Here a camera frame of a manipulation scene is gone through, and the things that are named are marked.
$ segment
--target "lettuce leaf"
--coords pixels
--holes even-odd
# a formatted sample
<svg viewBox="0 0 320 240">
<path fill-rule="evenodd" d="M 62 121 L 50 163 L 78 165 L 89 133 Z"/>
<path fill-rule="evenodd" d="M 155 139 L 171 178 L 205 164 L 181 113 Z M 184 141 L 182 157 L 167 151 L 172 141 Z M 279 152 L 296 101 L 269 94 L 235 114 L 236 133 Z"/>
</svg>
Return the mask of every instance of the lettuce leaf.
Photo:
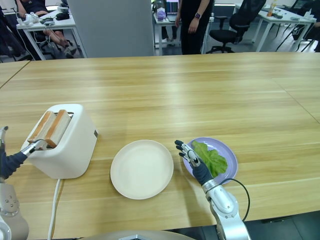
<svg viewBox="0 0 320 240">
<path fill-rule="evenodd" d="M 228 167 L 227 161 L 223 156 L 218 154 L 217 150 L 208 150 L 208 146 L 205 143 L 197 141 L 193 141 L 192 146 L 214 178 L 226 172 Z"/>
</svg>

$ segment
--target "bread slice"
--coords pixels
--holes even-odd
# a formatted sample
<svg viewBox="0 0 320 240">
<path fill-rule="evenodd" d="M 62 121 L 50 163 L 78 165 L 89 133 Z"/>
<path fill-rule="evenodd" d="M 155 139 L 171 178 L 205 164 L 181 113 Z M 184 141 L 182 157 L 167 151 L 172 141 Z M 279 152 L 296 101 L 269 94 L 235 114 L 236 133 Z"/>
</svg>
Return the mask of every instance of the bread slice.
<svg viewBox="0 0 320 240">
<path fill-rule="evenodd" d="M 67 126 L 70 122 L 71 118 L 66 110 L 60 110 L 52 123 L 50 129 L 44 137 L 44 140 L 50 145 L 52 148 L 55 148 L 63 134 L 65 133 Z"/>
<path fill-rule="evenodd" d="M 47 111 L 27 141 L 32 144 L 36 140 L 45 139 L 45 136 L 47 135 L 47 132 L 55 119 L 56 115 L 54 114 L 54 112 Z"/>
</svg>

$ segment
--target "cable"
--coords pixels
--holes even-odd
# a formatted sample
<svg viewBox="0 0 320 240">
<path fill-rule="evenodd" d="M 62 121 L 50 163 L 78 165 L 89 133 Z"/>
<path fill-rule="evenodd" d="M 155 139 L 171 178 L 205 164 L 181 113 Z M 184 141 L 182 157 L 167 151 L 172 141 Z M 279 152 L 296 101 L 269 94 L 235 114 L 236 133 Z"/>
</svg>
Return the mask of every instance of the cable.
<svg viewBox="0 0 320 240">
<path fill-rule="evenodd" d="M 53 227 L 54 227 L 54 222 L 55 222 L 55 218 L 56 218 L 56 210 L 57 210 L 56 209 L 57 208 L 57 198 L 58 198 L 60 183 L 61 183 L 61 179 L 59 178 L 56 181 L 54 195 L 53 195 L 52 213 L 51 213 L 51 220 L 50 220 L 50 226 L 49 226 L 49 232 L 48 232 L 47 240 L 51 240 L 52 230 L 53 230 Z"/>
<path fill-rule="evenodd" d="M 246 213 L 245 213 L 245 215 L 244 215 L 244 218 L 242 219 L 242 221 L 244 222 L 244 221 L 247 219 L 247 216 L 248 216 L 249 210 L 250 210 L 250 196 L 249 196 L 249 192 L 248 192 L 248 190 L 246 189 L 245 185 L 243 185 L 240 181 L 238 181 L 238 180 L 236 180 L 236 179 L 234 179 L 234 178 L 226 178 L 225 180 L 223 180 L 222 182 L 220 182 L 217 186 L 222 185 L 222 184 L 224 184 L 226 181 L 229 181 L 229 180 L 235 181 L 235 182 L 237 182 L 238 184 L 240 184 L 240 185 L 244 188 L 244 190 L 245 190 L 245 192 L 246 192 L 246 195 L 247 195 L 247 197 L 248 197 L 248 207 L 247 207 L 247 209 L 246 209 Z"/>
<path fill-rule="evenodd" d="M 15 17 L 18 19 L 18 13 L 13 9 L 13 11 L 15 12 Z M 30 50 L 27 48 L 27 45 L 24 41 L 24 39 L 22 38 L 22 36 L 20 35 L 19 29 L 16 29 L 17 33 L 19 34 L 19 37 L 21 38 L 24 48 L 25 50 L 31 55 L 31 57 L 33 58 L 33 60 L 36 60 L 35 57 L 31 54 Z"/>
<path fill-rule="evenodd" d="M 30 50 L 27 48 L 24 39 L 23 39 L 22 36 L 20 35 L 19 29 L 17 29 L 16 31 L 18 32 L 19 37 L 21 38 L 21 40 L 22 40 L 22 42 L 23 42 L 23 44 L 24 44 L 25 50 L 27 50 L 27 52 L 31 55 L 31 57 L 33 58 L 33 60 L 36 60 L 35 57 L 32 55 L 32 53 L 30 52 Z"/>
</svg>

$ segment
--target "metal robot arm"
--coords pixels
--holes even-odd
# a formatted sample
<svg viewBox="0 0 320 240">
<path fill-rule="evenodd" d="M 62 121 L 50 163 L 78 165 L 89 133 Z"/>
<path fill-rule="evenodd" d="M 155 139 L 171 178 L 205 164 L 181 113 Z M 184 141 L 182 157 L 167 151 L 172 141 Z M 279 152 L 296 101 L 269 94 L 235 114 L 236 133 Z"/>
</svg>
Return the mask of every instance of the metal robot arm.
<svg viewBox="0 0 320 240">
<path fill-rule="evenodd" d="M 5 134 L 8 127 L 0 128 L 0 239 L 26 240 L 29 227 L 22 217 L 19 201 L 14 186 L 5 183 L 5 179 L 13 174 L 34 151 L 46 146 L 44 140 L 31 143 L 22 151 L 7 156 Z"/>
<path fill-rule="evenodd" d="M 216 228 L 220 240 L 251 240 L 248 230 L 239 216 L 237 199 L 215 182 L 209 169 L 196 152 L 180 140 L 174 142 L 192 167 L 195 179 L 201 184 L 210 210 L 216 219 Z"/>
</svg>

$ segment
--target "black cable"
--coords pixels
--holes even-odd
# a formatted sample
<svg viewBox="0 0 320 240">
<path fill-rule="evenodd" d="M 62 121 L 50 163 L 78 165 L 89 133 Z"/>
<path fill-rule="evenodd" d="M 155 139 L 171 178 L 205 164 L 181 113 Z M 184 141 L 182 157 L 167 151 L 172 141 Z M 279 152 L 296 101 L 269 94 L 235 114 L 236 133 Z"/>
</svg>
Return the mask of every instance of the black cable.
<svg viewBox="0 0 320 240">
<path fill-rule="evenodd" d="M 247 195 L 247 197 L 248 197 L 248 207 L 247 207 L 247 209 L 246 209 L 246 213 L 245 213 L 245 215 L 244 215 L 244 218 L 242 219 L 242 221 L 244 222 L 244 221 L 247 219 L 247 216 L 248 216 L 249 210 L 250 210 L 250 196 L 249 196 L 249 192 L 248 192 L 248 190 L 246 189 L 245 185 L 243 185 L 240 181 L 238 181 L 238 180 L 236 180 L 236 179 L 234 179 L 234 178 L 226 178 L 225 180 L 223 180 L 222 182 L 220 182 L 219 185 L 222 185 L 222 184 L 224 184 L 226 181 L 229 181 L 229 180 L 235 181 L 235 182 L 237 182 L 238 184 L 240 184 L 240 185 L 244 188 L 244 190 L 245 190 L 245 192 L 246 192 L 246 195 Z"/>
</svg>

